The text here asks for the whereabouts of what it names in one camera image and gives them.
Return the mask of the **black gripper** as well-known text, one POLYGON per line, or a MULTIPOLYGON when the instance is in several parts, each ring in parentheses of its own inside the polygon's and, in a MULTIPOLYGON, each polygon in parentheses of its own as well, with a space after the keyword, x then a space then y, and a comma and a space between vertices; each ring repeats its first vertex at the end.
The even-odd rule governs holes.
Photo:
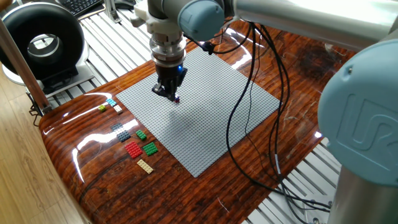
POLYGON ((181 86, 187 69, 182 64, 174 67, 161 67, 160 65, 155 67, 158 83, 153 86, 152 91, 170 101, 175 101, 177 88, 181 86))

